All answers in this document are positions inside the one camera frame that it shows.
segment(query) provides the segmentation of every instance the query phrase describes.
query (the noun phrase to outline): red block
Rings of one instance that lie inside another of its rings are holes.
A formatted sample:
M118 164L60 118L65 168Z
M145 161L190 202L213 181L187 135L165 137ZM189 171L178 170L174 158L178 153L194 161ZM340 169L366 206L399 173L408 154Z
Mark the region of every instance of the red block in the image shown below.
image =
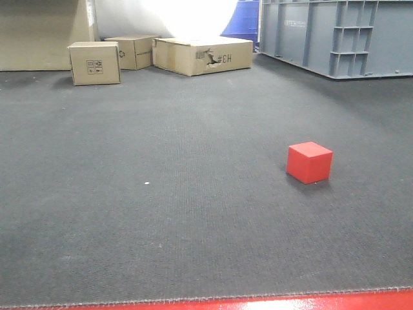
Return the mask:
M304 184L328 179L333 152L314 142L288 148L287 172Z

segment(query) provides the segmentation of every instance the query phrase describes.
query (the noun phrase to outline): gray plastic crate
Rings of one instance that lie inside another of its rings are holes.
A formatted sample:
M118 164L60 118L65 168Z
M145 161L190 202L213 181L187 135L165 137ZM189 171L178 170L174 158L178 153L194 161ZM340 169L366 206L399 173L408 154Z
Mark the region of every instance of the gray plastic crate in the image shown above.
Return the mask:
M263 0L260 51L333 79L413 76L413 0Z

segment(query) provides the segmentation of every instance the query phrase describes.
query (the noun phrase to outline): red floor edge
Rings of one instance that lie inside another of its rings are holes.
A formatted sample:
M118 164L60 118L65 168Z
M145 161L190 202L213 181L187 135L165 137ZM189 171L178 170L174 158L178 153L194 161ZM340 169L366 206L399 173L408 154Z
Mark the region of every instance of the red floor edge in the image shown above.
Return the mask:
M413 289L142 304L73 305L38 310L413 310Z

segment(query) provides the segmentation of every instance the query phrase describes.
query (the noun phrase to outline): cardboard box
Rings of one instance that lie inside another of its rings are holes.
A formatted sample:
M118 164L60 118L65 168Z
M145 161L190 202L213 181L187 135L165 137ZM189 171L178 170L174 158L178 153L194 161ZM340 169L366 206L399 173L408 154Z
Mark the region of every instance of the cardboard box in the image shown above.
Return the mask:
M131 34L123 37L109 37L105 41L119 43L119 64L121 69L138 70L152 66L152 40L155 35Z
M117 42L76 42L68 47L73 85L119 84Z
M154 39L154 65L196 76L241 68L252 64L253 42L230 37L204 40Z
M94 0L0 0L0 71L70 70L67 46L95 40Z

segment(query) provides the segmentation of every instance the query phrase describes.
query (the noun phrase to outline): box label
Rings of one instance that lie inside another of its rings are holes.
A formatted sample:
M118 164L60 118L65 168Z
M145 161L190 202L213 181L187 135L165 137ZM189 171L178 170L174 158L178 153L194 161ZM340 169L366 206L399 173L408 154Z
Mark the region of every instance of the box label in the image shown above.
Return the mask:
M285 21L284 24L294 28L305 28L307 25L305 21Z
M103 65L101 60L86 60L88 74L103 74Z
M152 50L147 50L146 52L137 53L136 56L149 55L149 54L152 54Z
M196 52L196 59L204 59L208 57L207 65L215 65L216 63L230 63L232 61L232 54L214 55L214 51L210 48L205 51Z

